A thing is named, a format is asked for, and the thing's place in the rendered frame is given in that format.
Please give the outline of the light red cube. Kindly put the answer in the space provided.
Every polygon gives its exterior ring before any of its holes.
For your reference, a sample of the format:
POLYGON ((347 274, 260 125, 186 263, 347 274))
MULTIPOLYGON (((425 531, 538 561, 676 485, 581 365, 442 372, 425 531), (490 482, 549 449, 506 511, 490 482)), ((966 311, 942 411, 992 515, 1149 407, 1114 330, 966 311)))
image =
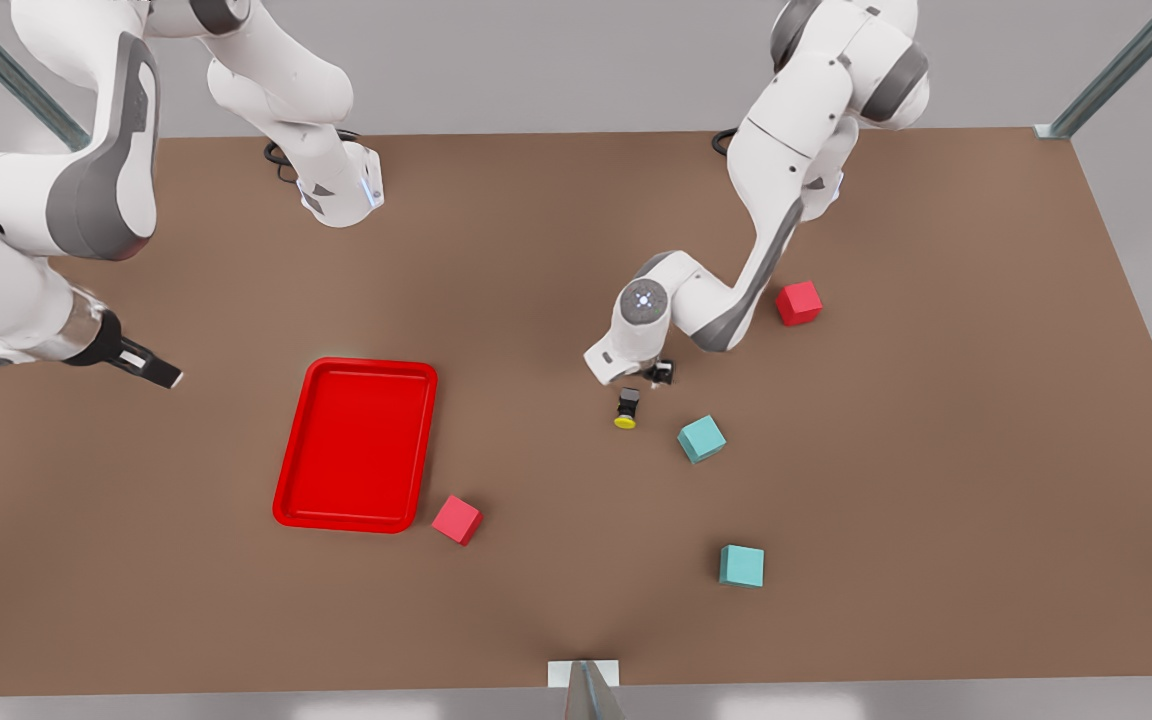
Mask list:
POLYGON ((480 509, 461 497, 449 495, 442 507, 435 511, 431 528, 465 547, 482 525, 483 520, 484 514, 480 509))

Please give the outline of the teal cube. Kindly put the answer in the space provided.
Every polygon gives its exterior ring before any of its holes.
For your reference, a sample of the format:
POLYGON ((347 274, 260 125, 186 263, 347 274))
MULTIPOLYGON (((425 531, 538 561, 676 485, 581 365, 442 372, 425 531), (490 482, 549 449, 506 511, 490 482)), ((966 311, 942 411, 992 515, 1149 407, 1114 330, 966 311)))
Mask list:
POLYGON ((719 552, 718 582, 735 588, 763 588, 765 551, 727 544, 719 552))
POLYGON ((691 464, 699 464, 717 455, 727 445, 727 439, 712 415, 702 416, 680 429, 677 441, 691 464))

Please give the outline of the silver frame post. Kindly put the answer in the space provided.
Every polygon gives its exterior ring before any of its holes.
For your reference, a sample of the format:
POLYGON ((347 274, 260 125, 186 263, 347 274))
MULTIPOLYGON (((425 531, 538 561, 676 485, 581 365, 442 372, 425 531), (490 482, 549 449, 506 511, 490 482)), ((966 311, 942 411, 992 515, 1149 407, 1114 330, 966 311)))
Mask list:
POLYGON ((566 689, 564 720, 627 720, 616 696, 617 660, 561 660, 547 664, 550 688, 566 689))
POLYGON ((81 150, 90 143, 90 135, 67 109, 41 88, 32 74, 18 65, 0 45, 0 85, 5 88, 37 120, 50 129, 69 150, 81 150))
POLYGON ((1034 136, 1041 141, 1070 141, 1151 59, 1152 17, 1051 123, 1033 126, 1034 136))

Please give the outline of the red rectangular tray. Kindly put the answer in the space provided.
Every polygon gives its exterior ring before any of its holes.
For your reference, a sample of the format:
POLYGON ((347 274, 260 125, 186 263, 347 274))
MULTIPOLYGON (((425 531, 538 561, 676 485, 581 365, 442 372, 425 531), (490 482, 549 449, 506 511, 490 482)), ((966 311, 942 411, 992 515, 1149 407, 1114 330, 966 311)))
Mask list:
POLYGON ((306 369, 271 514, 285 526, 397 535, 419 509, 438 374, 320 357, 306 369))

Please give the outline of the deep red cube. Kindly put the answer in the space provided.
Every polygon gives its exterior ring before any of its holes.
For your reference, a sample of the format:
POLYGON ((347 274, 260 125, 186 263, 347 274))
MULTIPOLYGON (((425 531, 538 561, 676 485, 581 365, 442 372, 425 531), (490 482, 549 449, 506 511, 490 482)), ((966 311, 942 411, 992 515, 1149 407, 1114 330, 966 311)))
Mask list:
POLYGON ((813 323, 823 311, 823 300, 812 281, 786 285, 776 293, 774 305, 783 325, 813 323))

